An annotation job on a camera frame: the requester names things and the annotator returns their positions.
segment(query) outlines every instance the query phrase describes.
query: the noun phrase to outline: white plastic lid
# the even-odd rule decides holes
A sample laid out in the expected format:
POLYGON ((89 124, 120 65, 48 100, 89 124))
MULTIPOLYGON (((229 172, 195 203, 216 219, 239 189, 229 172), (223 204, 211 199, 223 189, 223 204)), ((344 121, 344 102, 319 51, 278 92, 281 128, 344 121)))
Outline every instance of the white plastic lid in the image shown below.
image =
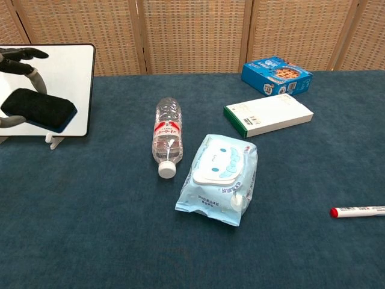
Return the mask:
POLYGON ((175 163, 172 161, 163 161, 159 164, 158 168, 159 176, 164 179, 171 179, 176 173, 175 163))

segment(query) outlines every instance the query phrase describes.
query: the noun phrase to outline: black sponge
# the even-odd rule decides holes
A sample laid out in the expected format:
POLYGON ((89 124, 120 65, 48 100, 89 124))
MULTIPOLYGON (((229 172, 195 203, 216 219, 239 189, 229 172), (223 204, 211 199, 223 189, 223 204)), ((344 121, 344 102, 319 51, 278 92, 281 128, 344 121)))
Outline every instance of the black sponge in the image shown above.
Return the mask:
POLYGON ((55 132, 62 132, 77 112, 67 99, 29 89, 15 90, 1 110, 8 116, 23 116, 26 122, 55 132))

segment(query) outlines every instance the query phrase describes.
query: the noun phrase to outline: white marker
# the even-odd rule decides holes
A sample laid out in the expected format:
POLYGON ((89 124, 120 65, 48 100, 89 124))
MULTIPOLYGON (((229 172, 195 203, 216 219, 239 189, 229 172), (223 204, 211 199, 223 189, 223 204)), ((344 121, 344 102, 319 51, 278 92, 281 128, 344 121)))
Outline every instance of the white marker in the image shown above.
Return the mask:
POLYGON ((385 207, 332 208, 330 215, 334 218, 385 216, 385 207))

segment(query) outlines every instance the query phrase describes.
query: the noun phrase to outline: wicker folding screen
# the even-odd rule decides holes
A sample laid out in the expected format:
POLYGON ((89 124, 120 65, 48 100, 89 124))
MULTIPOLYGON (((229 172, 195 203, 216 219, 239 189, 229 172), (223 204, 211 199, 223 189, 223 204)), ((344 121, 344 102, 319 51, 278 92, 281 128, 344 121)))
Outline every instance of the wicker folding screen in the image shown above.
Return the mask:
POLYGON ((93 43, 95 75, 145 73, 135 0, 13 0, 33 44, 93 43))
POLYGON ((385 1, 362 1, 336 69, 385 69, 385 1))
POLYGON ((29 43, 11 0, 0 0, 0 44, 29 43))
POLYGON ((251 0, 137 2, 149 73, 237 72, 245 62, 251 0))
POLYGON ((354 0, 254 0, 247 60, 281 56, 326 70, 354 0))

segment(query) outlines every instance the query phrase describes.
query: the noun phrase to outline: white box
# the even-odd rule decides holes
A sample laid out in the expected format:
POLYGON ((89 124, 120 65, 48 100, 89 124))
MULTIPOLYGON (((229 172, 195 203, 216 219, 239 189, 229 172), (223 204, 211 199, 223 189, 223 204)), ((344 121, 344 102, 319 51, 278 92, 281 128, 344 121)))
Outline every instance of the white box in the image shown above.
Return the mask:
POLYGON ((227 105, 224 115, 244 137, 310 122, 313 113, 287 93, 227 105))

